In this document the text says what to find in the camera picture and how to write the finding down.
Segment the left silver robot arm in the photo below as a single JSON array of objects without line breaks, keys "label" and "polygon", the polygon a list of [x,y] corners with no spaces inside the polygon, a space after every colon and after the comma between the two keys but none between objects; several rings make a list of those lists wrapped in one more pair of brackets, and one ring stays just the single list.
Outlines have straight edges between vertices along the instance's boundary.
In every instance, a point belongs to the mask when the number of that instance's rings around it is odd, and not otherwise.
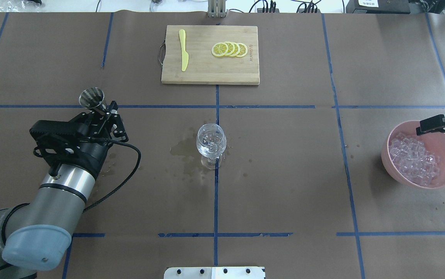
[{"label": "left silver robot arm", "polygon": [[69,121],[39,120],[30,129],[33,153],[49,165],[35,198],[0,209],[0,279],[35,279],[56,268],[72,242],[113,145],[128,146],[118,105],[85,102]]}]

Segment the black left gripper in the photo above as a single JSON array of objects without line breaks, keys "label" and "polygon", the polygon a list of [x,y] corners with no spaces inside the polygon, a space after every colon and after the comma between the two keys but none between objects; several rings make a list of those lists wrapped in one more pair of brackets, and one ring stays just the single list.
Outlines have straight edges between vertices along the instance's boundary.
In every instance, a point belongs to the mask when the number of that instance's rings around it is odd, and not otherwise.
[{"label": "black left gripper", "polygon": [[80,143],[129,140],[117,102],[89,108],[69,121],[39,120],[29,133],[36,142],[34,155],[76,154]]}]

